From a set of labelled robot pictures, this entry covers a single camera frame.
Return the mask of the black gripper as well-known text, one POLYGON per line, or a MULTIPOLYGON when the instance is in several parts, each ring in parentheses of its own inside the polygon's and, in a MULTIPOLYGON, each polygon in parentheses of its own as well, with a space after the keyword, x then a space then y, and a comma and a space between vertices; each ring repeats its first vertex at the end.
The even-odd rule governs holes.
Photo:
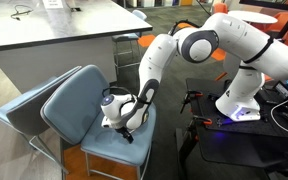
POLYGON ((126 140, 128 141, 128 143, 133 143, 134 138, 131 135, 131 133, 128 131, 127 128, 125 127, 121 127, 119 129, 117 129, 117 132, 120 133, 124 138, 126 138, 126 140))

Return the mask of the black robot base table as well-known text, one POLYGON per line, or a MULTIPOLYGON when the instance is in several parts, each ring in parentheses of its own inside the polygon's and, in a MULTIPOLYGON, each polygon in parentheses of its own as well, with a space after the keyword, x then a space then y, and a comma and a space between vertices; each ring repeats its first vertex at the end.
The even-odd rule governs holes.
POLYGON ((223 82, 188 78, 186 86, 187 90, 203 93, 188 103, 192 116, 210 118, 213 124, 197 128, 198 141, 190 136, 187 128, 176 132, 181 165, 198 146, 202 158, 208 162, 261 168, 288 177, 288 136, 277 128, 270 117, 235 123, 215 107, 215 98, 224 92, 223 82))

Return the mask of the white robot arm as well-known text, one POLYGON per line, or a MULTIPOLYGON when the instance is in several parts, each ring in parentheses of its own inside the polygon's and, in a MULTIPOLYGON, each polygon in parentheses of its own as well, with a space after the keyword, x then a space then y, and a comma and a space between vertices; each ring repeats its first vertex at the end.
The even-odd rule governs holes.
POLYGON ((215 13, 201 27, 189 24, 156 36, 139 65, 139 93, 105 96, 101 103, 102 126, 116 130, 131 142, 130 132, 146 121, 145 113, 163 72, 177 54, 191 63, 201 63, 210 57, 230 59, 237 74, 215 106, 234 122, 261 118, 255 94, 266 77, 288 80, 287 45, 241 19, 215 13))

